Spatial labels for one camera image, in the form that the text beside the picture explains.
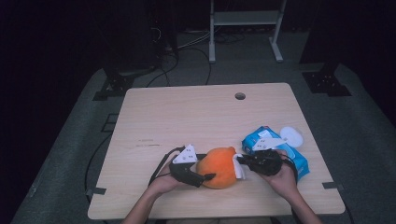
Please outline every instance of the dark background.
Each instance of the dark background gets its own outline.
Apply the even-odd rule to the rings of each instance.
[[[207,29],[209,2],[174,4],[176,29]],[[218,1],[218,9],[228,1]],[[272,9],[277,1],[231,1],[233,9]],[[289,0],[285,32],[311,29],[301,63],[336,55],[355,71],[396,123],[394,4],[389,1]],[[85,84],[104,64],[158,65],[149,27],[163,10],[154,1],[2,1],[0,3],[2,223],[35,180]]]

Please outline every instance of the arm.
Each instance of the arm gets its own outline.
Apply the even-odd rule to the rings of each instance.
[[[132,210],[121,222],[122,224],[143,224],[149,217],[152,205],[161,195],[184,185],[178,182],[169,174],[169,163],[160,171],[158,177],[143,192],[140,199],[136,202]]]
[[[273,190],[283,197],[296,213],[297,217],[305,224],[321,224],[319,217],[306,203],[300,191],[297,189],[294,173],[292,169],[283,164],[279,173],[276,175],[261,175],[261,178],[266,180]]]

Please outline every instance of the hole in table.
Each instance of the hole in table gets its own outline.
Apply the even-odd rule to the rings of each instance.
[[[236,98],[237,100],[245,100],[245,98],[247,98],[247,97],[246,97],[246,95],[245,95],[244,93],[242,93],[242,92],[237,92],[237,93],[235,94],[235,98]]]

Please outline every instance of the metal shelf frame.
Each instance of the metal shelf frame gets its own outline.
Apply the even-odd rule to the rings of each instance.
[[[282,0],[279,10],[269,11],[225,11],[215,12],[215,0],[210,0],[210,39],[209,61],[216,62],[215,26],[220,25],[264,25],[276,26],[274,35],[269,37],[270,45],[278,63],[283,62],[282,54],[277,46],[277,38],[282,24],[287,0]]]

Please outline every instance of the black strap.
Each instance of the black strap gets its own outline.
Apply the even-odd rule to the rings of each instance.
[[[163,156],[163,159],[161,160],[160,164],[158,164],[157,169],[155,169],[154,173],[152,174],[151,178],[149,179],[148,185],[150,185],[152,183],[152,181],[154,181],[154,179],[157,177],[157,174],[161,171],[161,169],[163,168],[163,165],[165,164],[165,162],[168,160],[169,156],[176,152],[179,151],[181,152],[182,150],[184,150],[185,147],[177,147],[172,149],[170,152],[166,153]]]

